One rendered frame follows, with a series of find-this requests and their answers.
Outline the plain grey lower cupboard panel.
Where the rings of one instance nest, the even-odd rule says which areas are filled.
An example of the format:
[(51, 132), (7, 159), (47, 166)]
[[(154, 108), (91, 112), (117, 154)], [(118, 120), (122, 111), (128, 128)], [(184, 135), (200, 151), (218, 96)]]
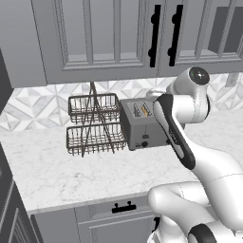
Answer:
[(73, 208), (49, 208), (31, 215), (42, 243), (81, 243)]

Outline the grey lower cupboard door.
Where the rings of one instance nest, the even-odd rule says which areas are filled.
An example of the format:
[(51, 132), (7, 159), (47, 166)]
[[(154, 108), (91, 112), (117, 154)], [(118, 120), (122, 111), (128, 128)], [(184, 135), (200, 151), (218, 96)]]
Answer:
[(79, 223), (81, 243), (146, 243), (155, 217), (143, 213)]

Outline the grey metal toaster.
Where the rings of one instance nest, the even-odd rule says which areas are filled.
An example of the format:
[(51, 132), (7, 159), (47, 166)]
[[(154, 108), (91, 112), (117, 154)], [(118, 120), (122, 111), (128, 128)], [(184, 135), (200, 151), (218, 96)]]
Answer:
[[(167, 137), (154, 117), (152, 102), (145, 98), (137, 98), (120, 100), (120, 103), (120, 121), (130, 151), (143, 149), (143, 141), (148, 142), (148, 146), (144, 148), (167, 145)], [(143, 106), (149, 113), (148, 117), (141, 110)], [(149, 139), (143, 139), (142, 135), (148, 135)]]

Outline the grey glass-panel upper cupboard door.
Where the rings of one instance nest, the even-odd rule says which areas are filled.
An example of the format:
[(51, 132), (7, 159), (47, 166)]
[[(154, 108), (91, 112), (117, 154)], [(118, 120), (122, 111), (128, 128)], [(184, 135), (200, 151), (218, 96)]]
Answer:
[[(174, 66), (172, 17), (183, 6)], [(243, 72), (243, 0), (165, 0), (162, 14), (159, 75), (177, 76), (191, 66), (210, 74)]]

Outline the grey drawer front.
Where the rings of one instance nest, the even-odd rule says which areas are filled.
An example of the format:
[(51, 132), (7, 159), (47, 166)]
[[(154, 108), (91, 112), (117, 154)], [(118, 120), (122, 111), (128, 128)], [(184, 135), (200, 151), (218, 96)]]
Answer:
[[(126, 205), (128, 201), (131, 201), (133, 204), (136, 204), (137, 209), (133, 211), (117, 213), (117, 214), (112, 213), (112, 208), (114, 207), (115, 203), (118, 203), (119, 206), (123, 206)], [(74, 209), (74, 212), (78, 223), (85, 223), (88, 221), (107, 219), (107, 218), (116, 218), (119, 216), (126, 216), (126, 215), (152, 213), (150, 207), (148, 206), (146, 196), (129, 197), (124, 199), (116, 199), (112, 201), (80, 206), (80, 207), (76, 207)]]

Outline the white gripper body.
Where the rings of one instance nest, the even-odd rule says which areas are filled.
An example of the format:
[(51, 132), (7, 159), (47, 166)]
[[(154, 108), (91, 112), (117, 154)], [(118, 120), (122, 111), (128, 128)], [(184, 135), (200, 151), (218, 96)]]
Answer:
[(155, 90), (155, 89), (149, 90), (146, 92), (146, 100), (148, 102), (154, 102), (162, 94), (164, 94), (164, 91), (162, 90)]

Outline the grey upper cupboard side panel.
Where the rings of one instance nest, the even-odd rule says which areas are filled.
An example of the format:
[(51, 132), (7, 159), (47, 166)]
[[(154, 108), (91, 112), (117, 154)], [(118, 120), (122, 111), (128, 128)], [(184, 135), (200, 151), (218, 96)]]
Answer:
[(30, 0), (0, 0), (0, 48), (11, 86), (46, 86)]

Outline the grey wall socket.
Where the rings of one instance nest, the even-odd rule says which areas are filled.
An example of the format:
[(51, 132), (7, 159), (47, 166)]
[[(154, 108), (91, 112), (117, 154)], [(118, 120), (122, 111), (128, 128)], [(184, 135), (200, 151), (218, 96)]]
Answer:
[(238, 74), (237, 73), (230, 73), (228, 75), (227, 82), (226, 82), (225, 86), (226, 87), (233, 87), (233, 86), (235, 86), (237, 78), (238, 78)]

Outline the dark grey tall cabinet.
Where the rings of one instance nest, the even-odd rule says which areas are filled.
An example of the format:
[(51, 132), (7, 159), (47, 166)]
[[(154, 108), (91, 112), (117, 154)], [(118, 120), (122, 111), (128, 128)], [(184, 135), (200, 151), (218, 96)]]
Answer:
[[(0, 49), (0, 115), (13, 92)], [(0, 142), (0, 243), (44, 243), (28, 217)]]

